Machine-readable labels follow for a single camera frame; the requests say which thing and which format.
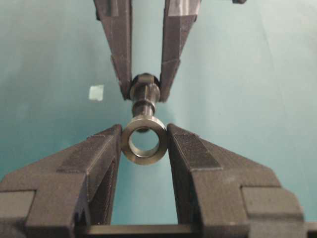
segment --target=metal part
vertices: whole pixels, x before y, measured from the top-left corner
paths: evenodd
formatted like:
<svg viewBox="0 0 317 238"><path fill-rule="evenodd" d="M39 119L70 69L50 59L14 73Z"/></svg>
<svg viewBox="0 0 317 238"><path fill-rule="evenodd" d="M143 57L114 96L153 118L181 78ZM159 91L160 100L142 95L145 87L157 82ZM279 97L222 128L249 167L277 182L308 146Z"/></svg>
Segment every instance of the metal part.
<svg viewBox="0 0 317 238"><path fill-rule="evenodd" d="M91 226L78 227L79 238L198 238L201 229L195 225Z"/></svg>
<svg viewBox="0 0 317 238"><path fill-rule="evenodd" d="M160 98L158 84L158 79L148 73L135 77L130 90L130 98L133 101L133 117L139 115L154 116L156 103Z"/></svg>
<svg viewBox="0 0 317 238"><path fill-rule="evenodd" d="M140 150L131 139L131 135L138 129L148 128L158 136L158 144L151 150ZM167 135L164 124L153 116L140 115L134 117L121 135L121 149L125 156L138 165L149 165L160 160L167 150Z"/></svg>

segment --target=metal bushing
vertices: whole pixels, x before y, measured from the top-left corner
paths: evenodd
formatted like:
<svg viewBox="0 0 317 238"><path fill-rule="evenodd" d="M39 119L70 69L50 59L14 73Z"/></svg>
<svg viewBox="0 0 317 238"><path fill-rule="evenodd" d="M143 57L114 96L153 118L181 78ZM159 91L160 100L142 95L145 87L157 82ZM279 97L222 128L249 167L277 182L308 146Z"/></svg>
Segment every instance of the metal bushing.
<svg viewBox="0 0 317 238"><path fill-rule="evenodd" d="M150 129L158 136L157 145L151 150L137 148L131 139L134 131L139 129ZM125 156L135 164L149 165L160 160L167 150L167 134L164 124L154 116L140 115L134 117L121 136L121 148Z"/></svg>

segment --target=gripper jaw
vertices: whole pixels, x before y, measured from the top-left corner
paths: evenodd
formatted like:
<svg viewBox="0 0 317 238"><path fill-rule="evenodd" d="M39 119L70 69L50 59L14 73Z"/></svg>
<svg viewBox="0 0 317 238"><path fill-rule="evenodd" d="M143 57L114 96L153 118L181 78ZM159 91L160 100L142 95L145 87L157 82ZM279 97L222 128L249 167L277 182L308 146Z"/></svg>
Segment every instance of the gripper jaw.
<svg viewBox="0 0 317 238"><path fill-rule="evenodd" d="M0 183L1 237L74 238L75 225L109 224L120 136L115 125L6 175Z"/></svg>
<svg viewBox="0 0 317 238"><path fill-rule="evenodd" d="M167 133L180 224L208 238L306 237L297 198L271 169L173 124Z"/></svg>

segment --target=metal bolt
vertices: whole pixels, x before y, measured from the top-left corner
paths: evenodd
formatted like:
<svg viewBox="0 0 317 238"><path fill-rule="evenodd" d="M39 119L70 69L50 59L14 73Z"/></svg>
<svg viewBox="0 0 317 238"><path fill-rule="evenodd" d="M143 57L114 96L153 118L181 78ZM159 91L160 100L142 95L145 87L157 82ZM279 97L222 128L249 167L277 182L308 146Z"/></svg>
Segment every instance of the metal bolt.
<svg viewBox="0 0 317 238"><path fill-rule="evenodd" d="M133 117L140 115L153 116L156 103L160 98L158 79L148 73L137 75L132 82L130 98L133 101ZM142 128L137 131L146 132L148 129Z"/></svg>

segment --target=table surface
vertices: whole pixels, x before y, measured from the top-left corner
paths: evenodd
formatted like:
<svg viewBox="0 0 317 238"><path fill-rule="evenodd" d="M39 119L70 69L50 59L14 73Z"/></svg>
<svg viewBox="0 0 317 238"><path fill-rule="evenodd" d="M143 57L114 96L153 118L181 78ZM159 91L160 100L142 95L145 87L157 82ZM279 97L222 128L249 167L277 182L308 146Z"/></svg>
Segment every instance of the table surface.
<svg viewBox="0 0 317 238"><path fill-rule="evenodd" d="M133 6L133 75L159 75L164 1ZM92 0L0 1L0 29L0 178L129 122ZM316 64L316 0L205 0L157 117L271 167L317 220ZM168 155L121 156L112 223L176 222Z"/></svg>

